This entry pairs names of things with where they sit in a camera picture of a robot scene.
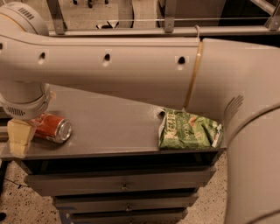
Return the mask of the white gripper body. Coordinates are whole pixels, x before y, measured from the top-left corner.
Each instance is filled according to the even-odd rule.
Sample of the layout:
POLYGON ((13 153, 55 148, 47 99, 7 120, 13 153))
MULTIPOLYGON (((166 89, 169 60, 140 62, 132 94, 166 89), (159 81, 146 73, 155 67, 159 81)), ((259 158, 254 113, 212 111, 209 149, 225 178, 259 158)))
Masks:
POLYGON ((32 81, 1 81, 0 102, 5 113, 20 120, 31 120, 48 108, 50 85, 32 81))

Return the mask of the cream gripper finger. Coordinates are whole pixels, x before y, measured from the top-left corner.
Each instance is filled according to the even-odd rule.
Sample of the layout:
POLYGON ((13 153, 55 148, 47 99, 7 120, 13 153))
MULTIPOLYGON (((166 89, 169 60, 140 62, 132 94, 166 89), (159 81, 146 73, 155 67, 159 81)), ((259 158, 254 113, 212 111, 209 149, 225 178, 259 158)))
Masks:
POLYGON ((10 153, 16 158, 24 158, 30 148, 36 128, 28 122, 11 119, 7 124, 10 153))

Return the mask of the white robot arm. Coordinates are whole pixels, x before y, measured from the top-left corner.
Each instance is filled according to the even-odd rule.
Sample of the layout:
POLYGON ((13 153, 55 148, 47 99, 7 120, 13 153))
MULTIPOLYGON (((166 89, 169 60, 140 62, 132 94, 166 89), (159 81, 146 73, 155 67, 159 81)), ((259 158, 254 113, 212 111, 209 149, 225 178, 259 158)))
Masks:
POLYGON ((51 34, 29 5, 0 8, 1 103, 31 120, 68 116, 63 146, 25 159, 38 193, 59 196, 73 224, 178 220, 211 167, 160 150, 164 108, 213 119, 227 151, 225 224, 280 224, 280 49, 269 45, 99 30, 51 34))

